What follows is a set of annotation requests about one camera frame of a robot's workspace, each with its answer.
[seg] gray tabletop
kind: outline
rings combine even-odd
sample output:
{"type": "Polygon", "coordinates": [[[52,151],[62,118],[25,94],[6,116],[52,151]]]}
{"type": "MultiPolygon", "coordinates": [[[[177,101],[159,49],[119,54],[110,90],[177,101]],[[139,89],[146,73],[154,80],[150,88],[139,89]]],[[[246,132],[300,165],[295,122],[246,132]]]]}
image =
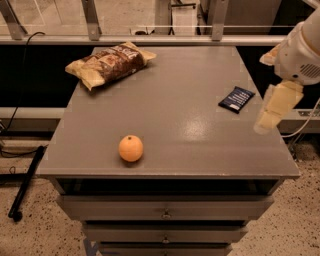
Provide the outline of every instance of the gray tabletop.
{"type": "Polygon", "coordinates": [[[78,84],[38,175],[171,178],[297,177],[277,130],[253,125],[262,100],[234,47],[145,47],[148,66],[89,92],[78,84]],[[234,86],[256,92],[237,115],[218,106],[234,86]],[[137,135],[144,155],[118,154],[137,135]]]}

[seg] floor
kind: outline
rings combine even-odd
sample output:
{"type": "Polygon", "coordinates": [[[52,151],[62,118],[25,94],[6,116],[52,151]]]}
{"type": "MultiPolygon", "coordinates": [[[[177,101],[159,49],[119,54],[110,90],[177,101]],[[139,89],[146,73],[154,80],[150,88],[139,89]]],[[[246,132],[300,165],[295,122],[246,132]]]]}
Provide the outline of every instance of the floor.
{"type": "MultiPolygon", "coordinates": [[[[275,203],[248,224],[249,232],[232,245],[229,256],[320,255],[320,136],[299,142],[296,155],[300,178],[285,181],[274,193],[275,203]]],[[[12,166],[25,172],[30,162],[30,156],[0,158],[0,173],[9,173],[12,166]]],[[[18,187],[0,187],[1,256],[86,255],[81,224],[57,205],[58,193],[49,181],[32,180],[20,208],[23,218],[15,223],[7,215],[17,191],[18,187]]]]}

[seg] drawer knob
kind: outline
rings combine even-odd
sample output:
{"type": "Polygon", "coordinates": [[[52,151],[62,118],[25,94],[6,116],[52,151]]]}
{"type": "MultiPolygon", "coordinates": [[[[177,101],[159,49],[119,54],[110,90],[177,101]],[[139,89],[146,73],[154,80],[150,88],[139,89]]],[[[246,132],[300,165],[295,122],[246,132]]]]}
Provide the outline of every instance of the drawer knob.
{"type": "Polygon", "coordinates": [[[163,244],[169,244],[170,241],[169,241],[169,239],[167,237],[164,237],[163,240],[162,240],[162,243],[163,244]]]}
{"type": "Polygon", "coordinates": [[[166,209],[166,210],[164,211],[164,214],[162,214],[161,218],[162,218],[163,220],[170,220],[170,219],[171,219],[171,215],[170,215],[168,209],[166,209]]]}

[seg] desk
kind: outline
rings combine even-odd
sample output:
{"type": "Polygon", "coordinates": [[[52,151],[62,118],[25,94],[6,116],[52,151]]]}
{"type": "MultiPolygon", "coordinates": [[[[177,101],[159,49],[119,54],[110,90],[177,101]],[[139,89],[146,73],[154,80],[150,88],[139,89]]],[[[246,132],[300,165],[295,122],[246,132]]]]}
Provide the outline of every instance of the desk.
{"type": "Polygon", "coordinates": [[[37,174],[102,254],[226,255],[298,169],[278,131],[253,131],[262,100],[236,48],[145,48],[138,73],[78,84],[37,174]],[[218,107],[234,86],[256,92],[239,115],[218,107]],[[128,134],[136,163],[118,155],[128,134]]]}

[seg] orange ball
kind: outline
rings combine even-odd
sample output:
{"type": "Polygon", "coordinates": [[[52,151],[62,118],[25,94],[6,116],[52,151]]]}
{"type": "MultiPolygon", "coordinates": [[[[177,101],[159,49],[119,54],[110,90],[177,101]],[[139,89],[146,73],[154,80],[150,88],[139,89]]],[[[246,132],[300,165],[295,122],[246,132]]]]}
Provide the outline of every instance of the orange ball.
{"type": "Polygon", "coordinates": [[[134,135],[125,136],[119,143],[119,154],[128,162],[139,160],[143,154],[142,141],[134,135]]]}

